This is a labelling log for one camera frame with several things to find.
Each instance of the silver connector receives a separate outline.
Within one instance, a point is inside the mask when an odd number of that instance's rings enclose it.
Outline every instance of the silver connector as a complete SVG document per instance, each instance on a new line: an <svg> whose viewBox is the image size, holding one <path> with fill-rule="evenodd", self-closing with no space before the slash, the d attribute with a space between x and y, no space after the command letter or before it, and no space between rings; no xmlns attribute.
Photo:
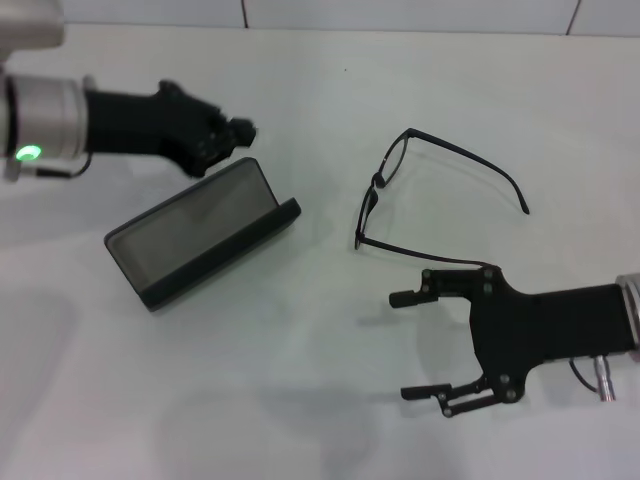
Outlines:
<svg viewBox="0 0 640 480"><path fill-rule="evenodd" d="M613 382L611 381L611 370L609 369L609 361L607 357L602 355L593 359L593 367L596 370L598 379L598 394L602 402L615 402L616 393L613 390Z"/></svg>

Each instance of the eyeglass temple arm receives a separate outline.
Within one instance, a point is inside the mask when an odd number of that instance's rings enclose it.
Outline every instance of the eyeglass temple arm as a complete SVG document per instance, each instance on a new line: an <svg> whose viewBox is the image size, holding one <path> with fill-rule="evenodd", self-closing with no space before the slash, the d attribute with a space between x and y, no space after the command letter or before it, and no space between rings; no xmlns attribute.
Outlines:
<svg viewBox="0 0 640 480"><path fill-rule="evenodd" d="M485 167L490 168L494 172L502 175L504 178L506 178L509 181L509 183L515 189L516 195L518 195L518 201L520 202L520 208L522 208L522 211L527 215L529 215L530 213L529 206L527 205L527 202L524 199L524 195L522 194L520 187L515 182L515 180L511 178L511 176L507 172L502 170L500 167L496 167L493 163L486 161L484 158L479 157L478 155L471 153L468 150L465 150L464 148L460 148L452 143L447 142L446 140L442 140L441 138L434 137L433 135L429 135L428 133L421 132L420 130L416 130L415 128L409 128L406 131L406 134L409 138L419 138L420 140L424 140L425 142L438 145L439 147L442 147L446 150L450 150L454 153L457 153L458 155L467 157L470 160L473 160L474 162L477 162L480 165L484 165Z"/></svg>

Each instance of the robotic arm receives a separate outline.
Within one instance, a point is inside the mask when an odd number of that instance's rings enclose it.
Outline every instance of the robotic arm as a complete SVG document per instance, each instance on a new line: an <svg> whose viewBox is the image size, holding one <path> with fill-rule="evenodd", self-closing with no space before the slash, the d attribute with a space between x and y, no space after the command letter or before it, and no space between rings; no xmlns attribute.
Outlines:
<svg viewBox="0 0 640 480"><path fill-rule="evenodd" d="M483 374L460 387L410 387L401 394L408 401L437 399L445 417L518 402L533 368L576 357L594 359L600 399L615 400L606 357L638 351L640 274L622 275L609 285L526 295L498 267L424 270L418 291L392 293L389 303L404 308L441 297L471 302L471 337ZM451 403L487 390L488 395Z"/></svg>
<svg viewBox="0 0 640 480"><path fill-rule="evenodd" d="M55 0L0 0L0 62L13 50L55 47L64 21ZM192 177L249 147L250 120L231 119L219 108L160 83L148 97L98 92L80 82L11 75L0 67L0 155L5 178L21 174L70 178L66 172L26 164L39 156L76 158L83 153L159 155Z"/></svg>

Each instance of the green led light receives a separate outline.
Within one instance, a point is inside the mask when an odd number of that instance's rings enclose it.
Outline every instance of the green led light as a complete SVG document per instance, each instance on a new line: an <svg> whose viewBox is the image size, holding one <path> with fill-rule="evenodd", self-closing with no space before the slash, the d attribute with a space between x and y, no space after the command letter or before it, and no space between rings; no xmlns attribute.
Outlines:
<svg viewBox="0 0 640 480"><path fill-rule="evenodd" d="M16 153L16 160L19 162L32 162L36 160L40 154L42 154L42 149L37 145L27 145L26 147L22 147L18 153Z"/></svg>

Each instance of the metal cylinder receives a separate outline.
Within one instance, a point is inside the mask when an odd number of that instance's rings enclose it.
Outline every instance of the metal cylinder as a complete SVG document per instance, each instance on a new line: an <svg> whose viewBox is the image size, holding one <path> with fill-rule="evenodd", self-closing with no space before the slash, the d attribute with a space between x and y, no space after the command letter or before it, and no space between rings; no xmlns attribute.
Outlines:
<svg viewBox="0 0 640 480"><path fill-rule="evenodd" d="M602 355L593 359L593 367L596 370L598 379L598 394L603 402L614 402L616 394L613 390L613 382L611 381L611 371L609 370L609 361L607 357Z"/></svg>
<svg viewBox="0 0 640 480"><path fill-rule="evenodd" d="M87 139L87 103L73 80L12 76L16 151L36 145L44 158L75 158Z"/></svg>

